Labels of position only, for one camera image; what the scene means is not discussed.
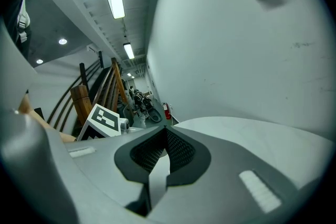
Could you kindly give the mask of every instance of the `red fire extinguisher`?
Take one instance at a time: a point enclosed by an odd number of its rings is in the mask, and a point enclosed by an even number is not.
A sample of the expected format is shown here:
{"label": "red fire extinguisher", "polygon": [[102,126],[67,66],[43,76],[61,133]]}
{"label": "red fire extinguisher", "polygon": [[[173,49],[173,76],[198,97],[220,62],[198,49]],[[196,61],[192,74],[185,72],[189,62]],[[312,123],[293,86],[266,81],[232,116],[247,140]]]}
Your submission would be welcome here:
{"label": "red fire extinguisher", "polygon": [[168,104],[167,103],[162,103],[162,107],[163,107],[163,110],[164,110],[164,114],[166,115],[166,119],[170,120],[172,118],[172,116],[169,112]]}

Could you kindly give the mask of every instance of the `gray floor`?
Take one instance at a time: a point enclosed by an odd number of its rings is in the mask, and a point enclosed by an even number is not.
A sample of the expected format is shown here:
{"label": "gray floor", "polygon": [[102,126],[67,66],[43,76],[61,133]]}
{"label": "gray floor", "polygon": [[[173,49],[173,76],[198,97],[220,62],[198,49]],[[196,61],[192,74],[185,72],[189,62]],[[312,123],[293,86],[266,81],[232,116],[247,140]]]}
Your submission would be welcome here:
{"label": "gray floor", "polygon": [[147,119],[147,120],[142,120],[144,118],[144,116],[140,115],[140,118],[138,117],[138,115],[134,116],[134,123],[133,123],[133,127],[137,127],[137,128],[150,128],[150,127],[154,127],[154,126],[161,126],[161,125],[172,125],[172,120],[167,120],[164,114],[164,110],[161,106],[161,104],[159,102],[157,102],[157,100],[153,100],[152,101],[154,104],[154,107],[156,108],[156,110],[160,113],[161,117],[162,117],[162,121],[161,122],[154,122],[151,119]]}

